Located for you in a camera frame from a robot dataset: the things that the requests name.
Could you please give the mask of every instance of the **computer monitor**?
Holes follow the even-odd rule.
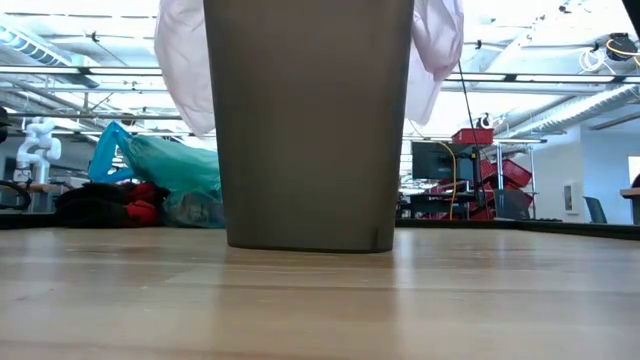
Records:
[[[464,144],[447,144],[456,155],[456,180],[474,180],[472,147]],[[453,159],[447,148],[439,143],[411,143],[414,179],[453,179]]]

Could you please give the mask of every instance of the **gray trash can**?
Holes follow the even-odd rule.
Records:
[[[413,0],[205,0],[230,246],[393,248]]]

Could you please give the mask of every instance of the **black office chair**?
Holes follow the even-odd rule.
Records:
[[[587,202],[587,208],[589,208],[589,214],[591,214],[591,223],[606,224],[607,217],[604,215],[600,200],[588,196],[585,196],[584,200]]]

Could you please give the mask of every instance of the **wire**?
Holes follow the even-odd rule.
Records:
[[[451,150],[451,148],[447,144],[439,141],[437,141],[437,143],[444,146],[444,148],[447,149],[449,154],[451,154],[451,160],[453,161],[453,192],[451,193],[451,206],[449,207],[449,220],[453,220],[453,205],[455,204],[456,193],[458,192],[458,174],[457,174],[458,164],[456,161],[456,154],[453,152],[453,150]]]
[[[422,135],[420,133],[420,131],[415,126],[413,121],[411,121],[410,119],[407,119],[407,121],[409,121],[409,124],[411,124],[411,127],[416,132],[416,134],[418,134],[418,136],[420,136],[424,140],[428,140],[426,136],[424,136],[424,135]],[[451,194],[451,206],[449,206],[449,220],[453,220],[453,205],[455,204],[456,194],[458,192],[458,173],[457,173],[457,171],[458,171],[458,163],[457,163],[457,160],[456,160],[456,154],[453,152],[453,150],[451,150],[451,148],[447,144],[445,144],[443,142],[440,142],[440,141],[436,141],[436,143],[444,146],[445,149],[447,149],[449,154],[451,154],[451,159],[453,161],[453,193]]]
[[[462,72],[462,63],[460,62],[460,60],[458,60],[458,70],[460,71],[460,82],[462,83],[462,91],[464,92],[464,100],[467,104],[467,113],[469,114],[469,124],[471,125],[471,133],[473,134],[473,140],[476,143],[476,149],[478,149],[478,151],[482,152],[484,154],[484,151],[482,151],[482,149],[480,149],[480,144],[478,143],[478,137],[476,136],[476,128],[475,126],[473,126],[473,116],[471,115],[471,105],[469,104],[469,94],[467,92],[467,86],[465,85],[465,81],[464,81],[464,73]],[[482,201],[483,201],[483,205],[484,205],[484,210],[487,213],[487,219],[491,218],[491,214],[489,213],[489,204],[487,204],[487,192],[484,190],[484,184],[482,184],[482,165],[480,164],[480,162],[478,162],[479,169],[478,172],[480,173],[480,184],[476,184],[474,179],[474,184],[473,186],[481,186],[480,187],[480,191],[482,191]]]
[[[598,71],[601,67],[606,67],[612,74],[616,74],[616,72],[606,63],[606,54],[604,51],[593,51],[593,49],[586,49],[580,54],[578,57],[578,62],[580,63],[580,67],[582,68],[582,73],[585,72],[595,72]]]
[[[607,49],[613,51],[616,54],[620,54],[620,55],[627,55],[627,56],[640,56],[640,53],[635,52],[635,53],[630,53],[630,52],[626,52],[626,51],[622,51],[622,50],[618,50],[614,47],[611,46],[612,43],[614,43],[615,41],[613,39],[610,39],[609,41],[607,41]]]
[[[0,180],[0,186],[8,187],[10,189],[15,190],[18,193],[18,196],[22,198],[22,204],[19,204],[19,205],[0,204],[0,210],[24,211],[29,208],[29,205],[31,205],[31,195],[29,195],[29,193],[27,192],[29,183],[27,184],[27,190],[25,190],[22,186],[16,183],[13,183],[10,181],[4,181],[4,180]]]

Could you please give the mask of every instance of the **desk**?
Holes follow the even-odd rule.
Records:
[[[26,210],[27,213],[55,212],[55,199],[69,190],[65,185],[54,184],[31,184],[28,188],[26,184],[20,184],[20,186],[31,195],[31,205]]]
[[[620,190],[620,195],[625,199],[631,200],[633,224],[640,225],[640,188],[622,189]]]
[[[401,204],[401,210],[411,211],[411,218],[414,218],[417,212],[421,213],[445,213],[451,209],[450,193],[423,193],[409,196],[409,204]],[[467,204],[476,201],[473,193],[459,193],[453,201],[455,204]],[[462,206],[455,206],[454,213],[461,215],[465,220],[469,220],[468,209]]]
[[[0,231],[0,354],[638,359],[639,242],[445,229],[395,239],[393,253],[348,255],[229,249],[223,230]]]

